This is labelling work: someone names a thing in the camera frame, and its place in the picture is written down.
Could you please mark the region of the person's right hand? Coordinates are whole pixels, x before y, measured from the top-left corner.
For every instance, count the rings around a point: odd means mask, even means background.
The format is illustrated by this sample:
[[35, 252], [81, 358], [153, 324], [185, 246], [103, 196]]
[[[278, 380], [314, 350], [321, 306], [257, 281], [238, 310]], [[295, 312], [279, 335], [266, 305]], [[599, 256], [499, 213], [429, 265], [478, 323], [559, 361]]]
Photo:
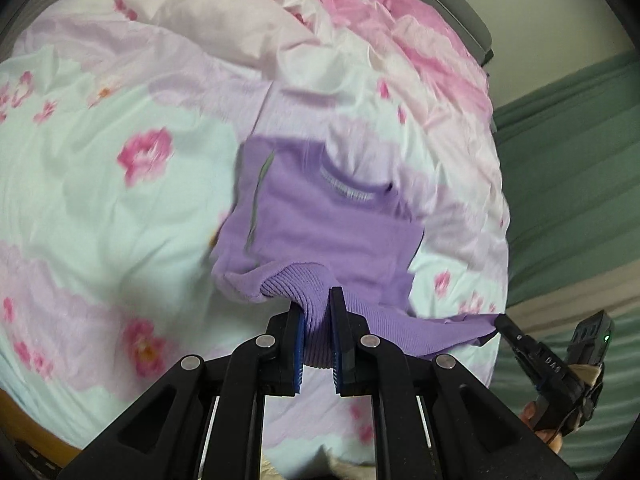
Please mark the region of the person's right hand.
[[[534, 429], [534, 418], [537, 414], [537, 404], [535, 401], [528, 402], [521, 411], [520, 419], [529, 429]], [[536, 436], [543, 440], [544, 443], [555, 452], [559, 454], [563, 446], [563, 437], [560, 434], [556, 434], [553, 430], [539, 430], [535, 432]]]

